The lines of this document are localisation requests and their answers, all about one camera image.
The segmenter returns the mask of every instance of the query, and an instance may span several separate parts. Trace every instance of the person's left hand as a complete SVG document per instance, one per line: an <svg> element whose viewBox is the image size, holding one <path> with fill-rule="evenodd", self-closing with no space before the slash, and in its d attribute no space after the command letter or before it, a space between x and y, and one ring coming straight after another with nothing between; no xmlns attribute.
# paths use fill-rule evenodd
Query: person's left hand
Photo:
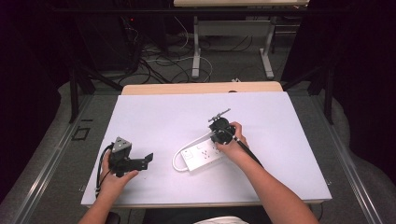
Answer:
<svg viewBox="0 0 396 224"><path fill-rule="evenodd" d="M101 189L98 197L106 198L114 203L121 195L126 184L135 176L139 174L138 171L133 170L126 173L123 177L116 177L108 168L111 150L108 150L103 157L102 173L100 174Z"/></svg>

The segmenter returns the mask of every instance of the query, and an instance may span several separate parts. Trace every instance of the white tabletop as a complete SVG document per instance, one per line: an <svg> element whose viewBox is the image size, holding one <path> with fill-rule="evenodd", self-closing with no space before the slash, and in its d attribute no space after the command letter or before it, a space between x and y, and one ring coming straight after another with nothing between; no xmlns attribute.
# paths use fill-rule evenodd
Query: white tabletop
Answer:
<svg viewBox="0 0 396 224"><path fill-rule="evenodd" d="M309 0L175 0L175 7L302 6Z"/></svg>
<svg viewBox="0 0 396 224"><path fill-rule="evenodd" d="M121 95L100 153L120 136L133 143L131 159L154 153L146 171L126 186L115 207L185 207L259 204L245 175L228 159L195 173L173 169L184 145L208 133L208 120L224 115L243 125L251 151L265 169L307 203L332 198L285 92ZM81 204L92 205L96 162ZM177 166L184 161L177 158Z"/></svg>

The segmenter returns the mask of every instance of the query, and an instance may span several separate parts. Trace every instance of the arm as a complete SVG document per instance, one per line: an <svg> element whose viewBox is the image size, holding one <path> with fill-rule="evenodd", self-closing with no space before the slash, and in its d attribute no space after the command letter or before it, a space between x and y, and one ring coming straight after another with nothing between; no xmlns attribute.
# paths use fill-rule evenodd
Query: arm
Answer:
<svg viewBox="0 0 396 224"><path fill-rule="evenodd" d="M242 126L236 122L231 125L235 127L235 136L248 145L242 135ZM251 159L234 140L228 145L217 144L217 147L245 173L273 223L318 223L293 191Z"/></svg>
<svg viewBox="0 0 396 224"><path fill-rule="evenodd" d="M136 175L137 171L131 171L123 177L118 178L109 172L108 158L110 156L109 150L103 158L102 173L101 173L101 191L93 203L91 208L87 211L84 217L79 221L83 223L105 223L108 212L113 203L119 198L125 185Z"/></svg>

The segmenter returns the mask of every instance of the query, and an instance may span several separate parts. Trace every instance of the white power cord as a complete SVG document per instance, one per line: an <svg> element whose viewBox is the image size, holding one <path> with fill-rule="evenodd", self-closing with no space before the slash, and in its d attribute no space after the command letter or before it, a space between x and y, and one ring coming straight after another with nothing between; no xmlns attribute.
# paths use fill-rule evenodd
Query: white power cord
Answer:
<svg viewBox="0 0 396 224"><path fill-rule="evenodd" d="M182 147L181 149L179 149L179 150L177 151L177 153L175 153L174 158L172 159L172 165L173 165L174 169L177 170L177 171L179 171L179 172L188 171L189 168L187 168L187 167L185 167L185 168L178 168L178 167L176 167L176 165L175 165L175 159L176 159L177 155L178 155L183 149L185 149L185 148L187 148L187 147L192 147L192 146L198 144L198 143L197 143L198 141L199 141L199 142L202 142L202 139L203 139L203 138L210 137L212 134L213 134L213 133L206 133L206 134L202 135L201 137L199 137L199 138L197 138L197 139L195 139L195 140L189 142L186 146Z"/></svg>

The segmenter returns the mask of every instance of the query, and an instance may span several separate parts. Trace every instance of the white power strip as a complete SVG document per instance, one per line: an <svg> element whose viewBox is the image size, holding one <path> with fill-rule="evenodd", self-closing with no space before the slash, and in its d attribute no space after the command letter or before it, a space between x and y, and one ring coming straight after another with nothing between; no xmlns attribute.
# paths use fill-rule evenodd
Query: white power strip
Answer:
<svg viewBox="0 0 396 224"><path fill-rule="evenodd" d="M210 138L192 147L184 148L180 153L190 171L218 161L224 156Z"/></svg>

